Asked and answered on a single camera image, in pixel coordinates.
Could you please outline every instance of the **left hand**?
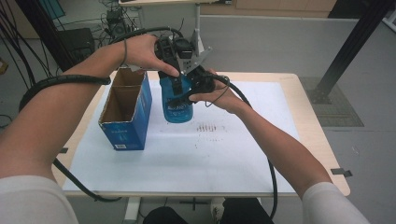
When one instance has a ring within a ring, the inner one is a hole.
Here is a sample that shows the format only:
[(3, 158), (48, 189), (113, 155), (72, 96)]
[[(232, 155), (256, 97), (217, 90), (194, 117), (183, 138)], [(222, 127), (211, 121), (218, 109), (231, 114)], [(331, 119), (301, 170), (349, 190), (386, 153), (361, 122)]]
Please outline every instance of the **left hand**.
[(157, 37), (154, 35), (138, 35), (126, 40), (127, 58), (126, 63), (134, 64), (143, 69), (155, 69), (163, 71), (173, 77), (178, 77), (179, 72), (168, 63), (159, 60), (154, 53), (154, 45)]

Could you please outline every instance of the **gray floor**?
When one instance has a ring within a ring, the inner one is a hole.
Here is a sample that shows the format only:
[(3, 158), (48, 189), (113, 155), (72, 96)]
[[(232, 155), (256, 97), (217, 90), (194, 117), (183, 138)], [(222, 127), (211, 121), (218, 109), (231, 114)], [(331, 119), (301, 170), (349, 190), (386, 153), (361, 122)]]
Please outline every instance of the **gray floor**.
[[(214, 48), (205, 67), (229, 72), (294, 73), (322, 77), (356, 21), (202, 17), (201, 34)], [(30, 41), (37, 50), (37, 41)], [(11, 62), (3, 44), (1, 57)], [(35, 71), (41, 73), (39, 66)], [(350, 170), (348, 196), (372, 223), (393, 223), (396, 215), (396, 34), (381, 23), (338, 82), (364, 127), (324, 128), (340, 165)], [(15, 66), (0, 76), (0, 114), (15, 118), (26, 90)], [(80, 223), (121, 223), (126, 201), (94, 203), (70, 198)], [(141, 213), (163, 205), (165, 198), (144, 199)], [(270, 211), (272, 199), (262, 199)], [(180, 205), (168, 199), (190, 223), (212, 223), (208, 205)], [(281, 198), (275, 223), (302, 223), (298, 198)]]

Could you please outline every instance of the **white paper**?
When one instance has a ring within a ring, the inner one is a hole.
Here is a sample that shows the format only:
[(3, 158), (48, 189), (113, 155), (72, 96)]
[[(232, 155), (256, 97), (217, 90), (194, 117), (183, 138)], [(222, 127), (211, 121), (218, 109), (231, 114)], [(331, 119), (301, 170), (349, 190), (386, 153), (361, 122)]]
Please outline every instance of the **white paper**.
[[(234, 82), (253, 108), (298, 139), (281, 86), (275, 82)], [(174, 124), (163, 117), (161, 87), (150, 81), (153, 97), (146, 147), (116, 151), (98, 125), (109, 86), (81, 139), (71, 165), (88, 189), (142, 194), (241, 194), (273, 192), (268, 162), (244, 124), (205, 103), (193, 105), (191, 121)], [(294, 193), (276, 172), (278, 191)], [(64, 190), (78, 188), (66, 180)]]

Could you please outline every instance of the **cardboard box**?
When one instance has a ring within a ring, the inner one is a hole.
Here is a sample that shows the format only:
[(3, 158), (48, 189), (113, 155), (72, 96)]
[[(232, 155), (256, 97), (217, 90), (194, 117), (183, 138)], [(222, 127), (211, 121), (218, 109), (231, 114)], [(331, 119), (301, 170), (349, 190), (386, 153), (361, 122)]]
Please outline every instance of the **cardboard box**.
[(151, 103), (148, 75), (120, 68), (99, 118), (99, 126), (114, 149), (145, 148)]

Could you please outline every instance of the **light gray mat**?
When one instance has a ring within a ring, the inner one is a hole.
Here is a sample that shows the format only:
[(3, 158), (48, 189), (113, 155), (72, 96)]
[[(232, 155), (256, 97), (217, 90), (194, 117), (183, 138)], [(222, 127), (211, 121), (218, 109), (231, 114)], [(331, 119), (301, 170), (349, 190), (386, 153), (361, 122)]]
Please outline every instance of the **light gray mat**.
[[(299, 77), (305, 91), (312, 91), (320, 82), (321, 77)], [(315, 114), (322, 127), (364, 127), (358, 114), (335, 85), (329, 94), (330, 104), (313, 104)]]

